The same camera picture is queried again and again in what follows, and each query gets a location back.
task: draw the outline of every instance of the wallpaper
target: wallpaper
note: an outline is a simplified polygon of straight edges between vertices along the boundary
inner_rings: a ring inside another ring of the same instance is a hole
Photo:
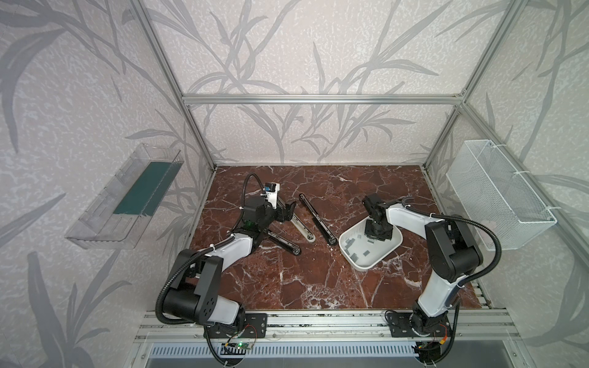
[[[451,108],[213,105],[193,115],[218,163],[414,165],[425,161]],[[342,124],[340,115],[349,118]],[[253,127],[242,124],[248,119]]]
[[[457,94],[508,1],[477,3],[145,1],[185,94]],[[423,162],[449,107],[192,110],[221,164],[399,164]]]
[[[0,23],[0,366],[120,366],[211,172],[126,2],[1,0]],[[185,163],[136,248],[66,240],[140,142]]]
[[[588,6],[529,2],[468,101],[586,234]],[[428,170],[457,213],[445,173],[470,139],[481,137],[461,118]],[[488,263],[493,254],[483,252]],[[537,367],[587,365],[589,272],[553,228],[505,251],[482,281],[493,306],[509,310]]]

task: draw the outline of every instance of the black mounting plate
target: black mounting plate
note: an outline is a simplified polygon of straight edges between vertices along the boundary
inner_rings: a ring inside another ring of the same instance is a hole
[[[251,324],[254,326],[256,331],[253,328],[248,327],[244,330],[244,332],[239,337],[256,337],[262,339],[266,337],[266,325],[268,323],[268,315],[266,313],[247,313],[245,314],[245,322],[244,326]],[[209,327],[209,337],[211,339],[228,339],[230,336],[227,335],[226,332],[226,325],[221,325],[219,323],[215,323],[213,326]]]
[[[420,336],[411,327],[410,317],[413,312],[397,312],[397,311],[387,311],[386,312],[386,319],[389,324],[389,330],[391,330],[391,337],[424,337]],[[440,322],[445,324],[449,327],[450,323],[447,317],[444,317]],[[431,330],[429,336],[443,337],[445,334],[444,328],[440,325],[435,325]]]

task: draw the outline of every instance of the white plastic tray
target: white plastic tray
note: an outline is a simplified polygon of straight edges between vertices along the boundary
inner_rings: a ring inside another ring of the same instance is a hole
[[[403,243],[403,234],[394,225],[390,240],[374,240],[364,235],[368,218],[347,229],[339,237],[339,250],[358,271],[370,270]]]

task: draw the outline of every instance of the white wire mesh basket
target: white wire mesh basket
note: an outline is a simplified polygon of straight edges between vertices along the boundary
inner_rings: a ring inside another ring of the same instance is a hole
[[[501,248],[518,249],[556,218],[507,157],[490,140],[465,141],[446,173],[471,220],[490,228]],[[477,229],[485,247],[490,236]]]

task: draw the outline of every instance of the brown marble table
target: brown marble table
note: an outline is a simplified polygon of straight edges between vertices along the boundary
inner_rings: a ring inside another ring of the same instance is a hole
[[[415,206],[437,212],[418,166],[273,166],[220,167],[192,240],[203,248],[224,239],[239,216],[243,179],[255,172],[262,180],[280,183],[287,202],[304,193],[333,233],[342,232],[367,216],[365,194],[385,201],[412,195]],[[248,193],[259,193],[250,179]],[[317,240],[308,243],[290,223],[271,229],[302,248],[298,257],[264,240],[250,256],[229,267],[221,278],[220,295],[246,309],[410,309],[427,284],[431,267],[426,242],[401,229],[403,244],[367,272],[352,268],[339,247],[329,247],[300,201],[295,210]],[[461,291],[463,308],[480,308],[470,285]]]

